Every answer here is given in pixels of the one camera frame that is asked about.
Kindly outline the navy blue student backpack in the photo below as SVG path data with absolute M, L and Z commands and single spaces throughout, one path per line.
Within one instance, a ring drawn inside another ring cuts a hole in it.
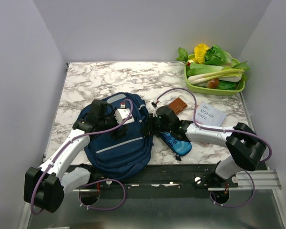
M 145 101 L 137 94 L 117 93 L 102 101 L 108 103 L 106 115 L 126 102 L 126 108 L 133 110 L 135 121 L 115 131 L 93 136 L 84 151 L 91 164 L 103 175 L 124 180 L 140 172 L 151 159 L 153 136 L 144 136 L 140 132 L 149 113 Z M 91 110 L 91 104 L 83 108 L 77 121 L 84 119 Z

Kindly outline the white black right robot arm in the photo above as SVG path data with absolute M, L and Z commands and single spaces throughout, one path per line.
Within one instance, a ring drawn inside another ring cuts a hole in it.
M 220 187 L 242 170 L 255 171 L 266 150 L 266 142 L 244 123 L 232 127 L 201 125 L 179 119 L 168 106 L 162 106 L 154 114 L 149 114 L 141 129 L 144 135 L 164 132 L 179 141 L 205 142 L 228 149 L 230 156 L 219 161 L 212 172 L 202 179 L 202 183 L 208 187 Z

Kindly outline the brown leather wallet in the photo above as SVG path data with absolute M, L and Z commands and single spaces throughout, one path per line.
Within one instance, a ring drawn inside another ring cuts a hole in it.
M 168 107 L 172 109 L 174 113 L 177 115 L 181 113 L 187 107 L 187 104 L 180 97 L 178 97 L 175 100 L 173 100 L 171 103 L 169 103 Z

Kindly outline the blue dinosaur pencil case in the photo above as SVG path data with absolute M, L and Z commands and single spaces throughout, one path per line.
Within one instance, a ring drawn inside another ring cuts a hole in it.
M 160 133 L 158 137 L 172 150 L 177 161 L 182 161 L 181 157 L 192 150 L 191 143 L 176 140 L 169 132 Z

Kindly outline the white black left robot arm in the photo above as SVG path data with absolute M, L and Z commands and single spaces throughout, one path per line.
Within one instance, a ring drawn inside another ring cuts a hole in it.
M 65 195 L 78 187 L 99 186 L 89 165 L 79 165 L 67 172 L 71 162 L 91 142 L 92 137 L 119 129 L 131 117 L 132 109 L 122 106 L 106 115 L 108 103 L 94 100 L 91 112 L 79 119 L 59 149 L 38 168 L 30 167 L 25 173 L 24 201 L 30 204 L 33 215 L 43 211 L 55 212 Z

